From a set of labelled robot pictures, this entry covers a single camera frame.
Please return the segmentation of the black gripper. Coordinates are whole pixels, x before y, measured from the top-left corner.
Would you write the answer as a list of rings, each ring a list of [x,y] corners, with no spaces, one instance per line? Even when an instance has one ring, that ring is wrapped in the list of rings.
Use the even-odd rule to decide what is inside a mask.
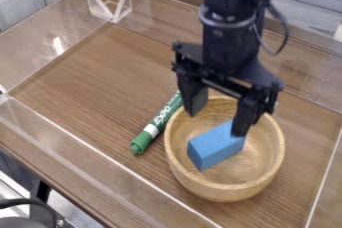
[[[209,101],[209,88],[238,99],[232,134],[245,137],[265,112],[273,113],[282,80],[258,58],[260,39],[246,33],[233,37],[204,35],[204,43],[175,42],[173,71],[184,107],[197,116]]]

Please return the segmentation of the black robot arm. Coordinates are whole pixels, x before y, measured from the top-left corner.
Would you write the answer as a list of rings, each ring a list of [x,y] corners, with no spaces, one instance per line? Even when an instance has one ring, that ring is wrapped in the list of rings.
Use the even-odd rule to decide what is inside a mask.
[[[272,0],[205,0],[200,8],[204,41],[177,42],[173,70],[188,113],[200,113],[216,89],[238,99],[232,134],[245,136],[265,113],[276,109],[284,82],[266,69],[258,54],[265,14],[284,15]]]

